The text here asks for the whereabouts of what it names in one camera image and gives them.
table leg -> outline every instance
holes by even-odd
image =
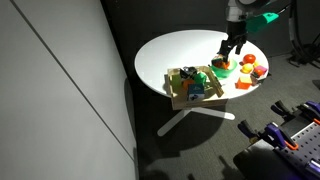
[[[190,110],[183,109],[158,130],[158,136],[164,136],[168,131],[170,131],[170,129],[172,129],[176,124],[178,124],[191,111],[201,113],[201,114],[206,114],[209,116],[220,117],[228,120],[235,119],[235,116],[231,113],[216,111],[213,109],[206,109],[206,108],[192,108]]]
[[[222,112],[222,111],[217,111],[213,109],[206,109],[206,108],[192,108],[191,111],[201,113],[201,114],[206,114],[210,116],[215,116],[215,117],[220,117],[228,120],[234,120],[235,116],[231,113],[228,112]]]
[[[178,114],[176,114],[172,119],[170,119],[165,125],[163,125],[158,130],[158,136],[165,135],[170,129],[172,129],[178,122],[180,122],[187,114],[189,114],[191,110],[181,110]]]

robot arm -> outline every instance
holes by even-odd
[[[222,40],[219,56],[225,63],[228,62],[230,51],[236,47],[236,54],[240,54],[243,44],[247,41],[246,20],[252,16],[253,11],[275,0],[229,0],[227,8],[227,34],[228,39]]]

floor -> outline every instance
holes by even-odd
[[[308,100],[320,102],[320,91],[313,81],[319,80],[319,69],[299,68],[287,62],[289,55],[269,57],[270,74],[254,92],[231,99],[224,106],[213,107],[231,112],[233,121],[198,113],[188,114],[163,137],[157,130],[179,111],[173,111],[171,100],[143,83],[133,87],[141,180],[241,180],[233,157],[250,145],[237,129],[246,119],[257,130],[282,118],[270,106],[282,100],[287,107]]]

